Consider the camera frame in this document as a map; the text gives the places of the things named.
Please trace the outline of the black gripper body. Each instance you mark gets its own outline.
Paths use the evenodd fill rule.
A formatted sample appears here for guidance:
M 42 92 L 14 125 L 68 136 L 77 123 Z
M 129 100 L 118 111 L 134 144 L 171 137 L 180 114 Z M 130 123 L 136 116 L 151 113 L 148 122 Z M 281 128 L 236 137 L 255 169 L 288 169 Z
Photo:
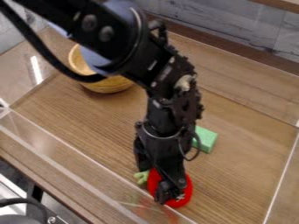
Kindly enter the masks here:
M 192 149 L 196 121 L 201 118 L 201 98 L 173 97 L 169 101 L 149 98 L 144 120 L 134 123 L 134 147 L 142 147 L 163 179 L 185 187 L 184 161 Z

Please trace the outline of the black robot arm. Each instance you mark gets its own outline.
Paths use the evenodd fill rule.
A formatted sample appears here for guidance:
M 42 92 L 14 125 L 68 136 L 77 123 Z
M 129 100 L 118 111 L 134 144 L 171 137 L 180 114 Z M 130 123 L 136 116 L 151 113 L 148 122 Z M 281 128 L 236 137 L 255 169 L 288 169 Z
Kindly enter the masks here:
M 10 7 L 42 17 L 81 48 L 93 74 L 72 72 Z M 148 172 L 148 191 L 161 205 L 180 206 L 192 196 L 185 162 L 201 151 L 196 122 L 204 107 L 197 74 L 168 42 L 167 26 L 149 20 L 133 0 L 0 0 L 0 13 L 49 64 L 74 81 L 94 83 L 120 75 L 146 93 L 144 119 L 134 124 L 134 162 Z

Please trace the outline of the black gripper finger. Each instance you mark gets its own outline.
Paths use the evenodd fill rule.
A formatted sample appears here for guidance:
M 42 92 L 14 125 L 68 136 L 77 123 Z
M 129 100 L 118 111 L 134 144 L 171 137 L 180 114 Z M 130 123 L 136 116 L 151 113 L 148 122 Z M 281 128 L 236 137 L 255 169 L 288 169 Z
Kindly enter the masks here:
M 180 189 L 171 185 L 157 172 L 153 179 L 153 200 L 160 205 L 185 205 L 188 203 L 188 187 Z
M 142 147 L 134 147 L 134 163 L 140 172 L 145 172 L 152 168 L 152 163 Z

